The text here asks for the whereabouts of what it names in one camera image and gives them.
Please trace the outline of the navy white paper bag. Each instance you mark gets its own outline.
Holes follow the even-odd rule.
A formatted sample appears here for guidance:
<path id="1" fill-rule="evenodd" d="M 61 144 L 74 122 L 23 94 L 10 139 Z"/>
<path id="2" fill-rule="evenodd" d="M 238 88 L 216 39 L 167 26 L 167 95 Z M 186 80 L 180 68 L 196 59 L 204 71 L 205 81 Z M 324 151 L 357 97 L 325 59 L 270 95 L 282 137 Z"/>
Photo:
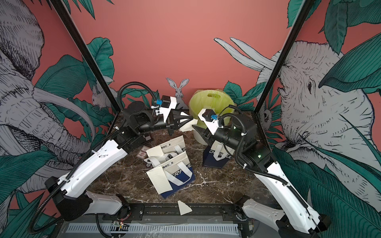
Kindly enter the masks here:
<path id="1" fill-rule="evenodd" d="M 163 198 L 172 196 L 174 193 L 195 180 L 193 168 L 185 151 L 158 166 L 163 168 L 166 177 L 172 186 L 172 191 L 160 194 Z"/>
<path id="2" fill-rule="evenodd" d="M 222 169 L 230 160 L 235 150 L 225 146 L 221 142 L 214 141 L 203 152 L 202 166 L 208 168 Z"/>
<path id="3" fill-rule="evenodd" d="M 176 137 L 167 142 L 160 144 L 161 149 L 164 153 L 161 157 L 147 157 L 144 159 L 147 167 L 156 167 L 173 157 L 183 153 L 186 150 L 186 145 L 183 136 Z"/>

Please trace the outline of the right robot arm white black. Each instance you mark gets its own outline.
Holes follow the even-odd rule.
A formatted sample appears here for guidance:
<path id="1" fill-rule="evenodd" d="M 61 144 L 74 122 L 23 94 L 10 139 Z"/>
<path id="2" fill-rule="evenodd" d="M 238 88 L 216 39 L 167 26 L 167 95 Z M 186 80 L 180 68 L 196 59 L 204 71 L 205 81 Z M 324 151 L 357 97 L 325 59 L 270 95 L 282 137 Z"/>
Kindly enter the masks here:
<path id="1" fill-rule="evenodd" d="M 281 209 L 274 209 L 247 198 L 240 205 L 248 218 L 258 220 L 276 230 L 282 238 L 317 238 L 326 231 L 331 219 L 313 209 L 286 177 L 276 157 L 260 141 L 258 124 L 242 112 L 216 114 L 202 109 L 198 119 L 206 128 L 194 126 L 203 140 L 212 146 L 219 142 L 233 149 L 236 163 L 254 174 L 271 192 Z"/>

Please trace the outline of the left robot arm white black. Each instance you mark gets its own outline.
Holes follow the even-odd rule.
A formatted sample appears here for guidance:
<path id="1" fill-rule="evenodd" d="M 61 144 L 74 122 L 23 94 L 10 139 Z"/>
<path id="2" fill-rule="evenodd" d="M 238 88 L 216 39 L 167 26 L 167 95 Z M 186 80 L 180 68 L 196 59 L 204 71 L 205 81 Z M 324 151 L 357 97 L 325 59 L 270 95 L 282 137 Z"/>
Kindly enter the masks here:
<path id="1" fill-rule="evenodd" d="M 123 110 L 124 121 L 114 133 L 102 139 L 89 149 L 74 168 L 60 178 L 51 177 L 45 183 L 49 196 L 37 208 L 28 224 L 28 233 L 35 235 L 55 225 L 61 220 L 72 221 L 83 215 L 107 214 L 122 223 L 131 214 L 130 205 L 120 194 L 101 195 L 87 191 L 89 185 L 113 164 L 126 157 L 135 149 L 148 143 L 147 136 L 160 130 L 169 135 L 190 125 L 193 117 L 183 110 L 177 110 L 175 97 L 157 98 L 155 93 L 141 82 L 124 84 L 117 93 L 117 103 L 123 104 L 122 94 L 131 86 L 140 86 L 152 96 L 152 105 L 135 101 Z M 60 217 L 36 228 L 43 209 L 52 200 L 60 212 Z"/>

